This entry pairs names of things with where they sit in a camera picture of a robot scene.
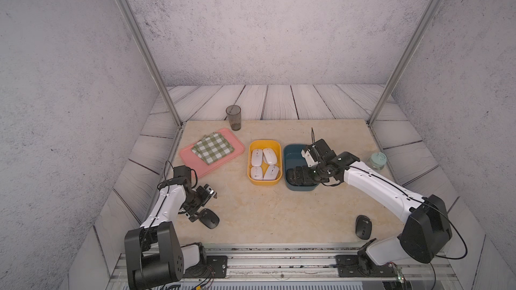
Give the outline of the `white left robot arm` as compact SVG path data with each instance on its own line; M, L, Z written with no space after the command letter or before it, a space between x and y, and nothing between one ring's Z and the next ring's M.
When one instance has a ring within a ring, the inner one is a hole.
M174 222L181 210L193 220L210 217L211 210L199 209L216 198L217 193L208 184L193 190L185 178L166 180L158 185L158 191L150 216L124 238L130 289L151 289L178 282L192 268L211 273L202 243L181 246Z

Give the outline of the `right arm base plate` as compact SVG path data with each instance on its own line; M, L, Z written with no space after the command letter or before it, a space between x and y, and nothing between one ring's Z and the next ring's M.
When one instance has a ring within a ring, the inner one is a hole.
M339 277L395 278L396 269L389 264L376 265L364 253L356 255L337 255L335 257Z

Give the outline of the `white mouse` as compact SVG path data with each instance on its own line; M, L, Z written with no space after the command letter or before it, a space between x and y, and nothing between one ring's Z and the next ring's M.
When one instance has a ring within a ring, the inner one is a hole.
M276 165L278 163L278 157L272 148L263 149L263 162L268 165Z
M262 166L263 164L263 150L254 149L251 152L251 166Z
M250 169L250 177L255 181L263 180L263 169L260 166L253 166Z
M268 166L266 172L263 174L264 181L275 181L280 173L280 168L276 165Z

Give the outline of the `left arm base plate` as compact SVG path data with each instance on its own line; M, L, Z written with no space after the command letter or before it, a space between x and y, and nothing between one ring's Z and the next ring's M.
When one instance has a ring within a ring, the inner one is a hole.
M228 256L207 256L206 261L188 268L184 279L225 279L227 277Z

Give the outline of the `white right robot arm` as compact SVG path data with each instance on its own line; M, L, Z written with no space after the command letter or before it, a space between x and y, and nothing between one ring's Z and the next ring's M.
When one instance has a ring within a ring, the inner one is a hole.
M373 241L366 247L366 257L377 266L408 258L430 263L451 240L446 205L438 196L423 197L405 189L351 153L331 152L324 157L308 146L301 155L310 179L324 183L333 177L338 183L347 183L368 194L404 224L398 236Z

